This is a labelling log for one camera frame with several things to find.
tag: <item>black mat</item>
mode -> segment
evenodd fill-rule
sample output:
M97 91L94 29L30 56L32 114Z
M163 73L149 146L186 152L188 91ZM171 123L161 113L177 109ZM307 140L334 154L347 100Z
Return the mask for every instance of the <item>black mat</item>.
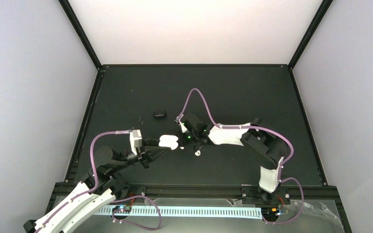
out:
M302 185L321 185L314 150L286 66L108 67L89 121L77 180L90 168L89 146L99 133L135 128L141 129L144 138L175 134L179 128L173 120L194 87L203 92L218 123L266 119L295 147L282 177L295 177ZM159 109L166 109L165 120L153 118L153 111ZM197 93L191 96L188 110L210 122ZM97 141L95 149L100 146L122 151L130 147L129 136L105 136ZM149 169L137 164L122 171L122 175L129 183L258 184L259 165L249 150L220 145L204 147L201 152L198 157L192 148L178 149L158 158Z

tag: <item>cable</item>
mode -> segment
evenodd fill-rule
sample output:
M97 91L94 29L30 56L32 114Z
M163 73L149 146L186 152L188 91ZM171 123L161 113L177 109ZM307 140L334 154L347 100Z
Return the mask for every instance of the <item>cable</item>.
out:
M90 192L93 192L95 191L97 188L98 188L98 185L99 185L99 179L98 179L98 174L96 172L96 167L95 167L95 159L94 159L94 145L95 145L95 142L102 136L105 136L105 135L110 135L110 134L129 134L131 132L131 130L125 130L125 131L110 131L110 132L104 132L104 133L100 133L99 135L97 135L93 140L92 140L92 143L91 143L91 147L89 148L89 157L91 159L91 166L92 166L92 171L94 173L94 180L95 180L95 185L93 186L93 188L85 191L85 192L82 192L74 197L71 198L71 200L74 200L80 196L82 196L83 194L86 194L86 193L90 193ZM51 216L49 216L49 218L47 218L43 223L42 225L45 226L59 211L61 211L66 205L68 205L69 202L65 202L63 205L61 205L55 212L53 212L53 214ZM38 233L41 231L42 228L38 228L34 233Z
M302 187L301 187L301 184L300 182L294 178L294 177L289 177L289 178L286 178L284 180L281 181L281 183L285 183L289 180L293 180L297 183L298 187L300 188L300 192L301 192L301 208L300 208L300 211L297 213L297 215L295 215L293 218L287 220L287 221L283 221L283 222L269 222L267 221L264 217L262 217L262 220L264 220L265 224L285 224L285 223L289 223L289 222L292 222L294 221L296 218L298 218L298 216L302 213L302 209L304 208L304 192L302 190Z
M211 112L209 111L209 107L208 107L208 104L206 103L206 100L205 100L205 97L203 96L202 92L197 89L197 88L193 88L189 91L189 94L188 94L188 97L186 98L186 101L185 101L185 104L184 104L184 108L182 109L181 113L179 114L179 116L177 116L176 120L179 121L181 120L181 118L184 116L184 111L185 109L187 108L187 105L188 105L188 101L189 101L189 97L191 96L191 93L193 91L196 91L198 92L198 94L201 96L201 99L205 105L205 108L206 108L206 112L208 113L208 116L209 116L209 119L211 120L212 124L217 127L217 128L222 128L222 129L226 129L226 130L239 130L239 129L255 129L255 130L262 130L262 131L265 131L265 132L268 132L268 133L272 133L274 134L275 136L281 138L285 143L288 144L288 147L290 149L290 153L288 155L288 157L286 159L283 160L281 166L284 165L284 163L286 163L291 157L292 155L294 154L294 147L292 146L291 142L285 138L284 136L282 136L280 133L278 132L275 132L273 130L270 130L270 129L267 129L267 128L264 128L264 127L259 127L259 126L242 126L242 127L239 127L239 126L226 126L226 125L219 125L218 123L216 123L214 121L214 119L212 118L212 115L211 115Z
M119 221L119 223L129 223L131 225L134 225L136 227L139 227L139 228L142 228L144 230L148 230L148 231L156 231L158 229L161 228L161 223L162 223L162 216L161 216L161 211L159 210L158 206L155 204L155 202L153 200L151 200L150 198L146 197L146 196L133 196L133 197L130 197L130 198L125 198L125 199L122 199L122 200L116 200L116 201L113 201L112 203L119 203L119 202L124 202L124 201L127 201L127 200L134 200L135 198L143 198L143 199L146 199L148 200L150 203L152 203L152 205L155 207L156 211L158 212L158 216L159 216L159 223L158 223L158 226L155 227L155 228L151 228L151 227L145 227L145 226L142 226L142 225L139 225L137 223L134 223L134 222L131 222L131 221L127 221L127 220L119 220L119 219L116 219L115 218L115 213L118 211L118 210L115 210L113 213L112 213L112 219L113 221L115 222L116 220Z

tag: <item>purple cable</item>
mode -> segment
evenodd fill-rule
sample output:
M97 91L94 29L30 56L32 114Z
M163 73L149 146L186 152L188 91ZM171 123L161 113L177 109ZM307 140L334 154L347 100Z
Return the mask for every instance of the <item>purple cable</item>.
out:
M104 132L104 133L100 133L99 135L97 135L93 140L92 140L92 143L91 143L91 147L89 148L89 157L91 159L91 166L92 166L92 171L94 173L94 180L95 180L95 185L93 188L85 191L85 192L82 192L74 197L71 198L71 200L75 200L76 198L82 196L83 194L85 193L90 193L92 191L95 191L95 189L98 188L98 185L99 185L99 179L98 179L98 174L96 172L96 167L95 167L95 159L94 159L94 145L95 145L95 142L102 136L105 136L105 135L110 135L110 134L129 134L130 133L130 130L124 130L124 131L110 131L110 132ZM61 205L57 210L55 210L55 212L53 212L53 214L51 216L49 216L48 219L46 219L45 222L42 223L42 225L46 225L54 216L55 214L57 214L59 211L61 211L66 205L68 205L69 202L65 202L63 205ZM41 231L42 228L38 228L34 233L38 233Z
M131 225L134 225L136 227L139 227L139 228L142 228L144 230L148 230L148 231L156 231L158 230L159 228L161 228L161 223L162 223L162 216L161 216L161 211L159 210L158 206L155 204L154 201L152 201L150 198L146 197L146 196L133 196L133 197L130 197L130 198L125 198L125 199L122 199L122 200L116 200L116 201L113 201L112 203L119 203L119 202L124 202L124 201L127 201L127 200L132 200L132 199L136 199L136 198L143 198L143 199L146 199L148 200L150 203L152 203L152 205L155 207L155 209L157 210L158 212L158 216L159 216L159 223L158 223L158 226L155 227L155 228L150 228L150 227L145 227L145 226L142 226L142 225L139 225L137 223L134 223L134 222L131 222L131 221L127 221L127 220L119 220L119 219L116 219L115 218L115 213L118 211L114 211L112 213L112 219L114 221L118 220L120 223L121 222L125 222L125 223L129 223Z
M184 104L184 108L182 109L182 112L180 113L180 115L176 118L178 121L181 120L181 118L183 117L184 111L185 111L185 109L187 108L187 105L188 105L189 97L191 96L191 94L192 94L193 91L198 92L198 94L201 96L201 99L202 99L202 101L203 101L203 103L205 105L205 108L206 108L206 112L208 113L209 119L211 120L212 124L215 127L226 129L226 130L239 130L239 129L262 130L262 131L265 131L265 132L268 132L268 133L272 133L275 136L281 138L285 143L288 144L289 149L290 149L290 153L289 153L288 157L286 159L284 159L282 161L282 164L280 165L281 168L284 165L284 163L286 163L292 157L292 155L294 154L294 146L292 146L291 142L287 138L285 138L284 136L282 136L280 133L275 132L273 130L270 130L270 129L267 129L267 128L264 128L264 127L259 127L259 126L242 126L242 127L239 127L239 126L219 125L218 123L216 123L214 121L214 119L212 118L211 112L209 111L209 107L208 107L208 104L206 103L205 97L203 96L202 92L199 89L197 89L197 88L193 88L193 89L190 90L190 92L188 94L188 97L186 98L186 101L185 101L185 104ZM281 169L278 169L278 177L280 178L280 176L281 176Z
M289 178L286 178L284 180L281 181L281 183L284 183L284 182L287 182L289 180L293 180L297 183L298 187L300 188L300 192L301 192L301 208L300 208L300 211L298 211L297 215L295 215L293 218L287 220L287 221L283 221L283 222L269 222L267 221L264 217L262 217L262 220L264 220L264 222L266 224L270 223L270 224L285 224L285 223L289 223L289 222L292 222L294 221L296 218L298 218L298 216L302 213L302 209L304 208L304 192L302 190L302 187L301 187L301 184L300 182L294 178L294 177L289 177Z

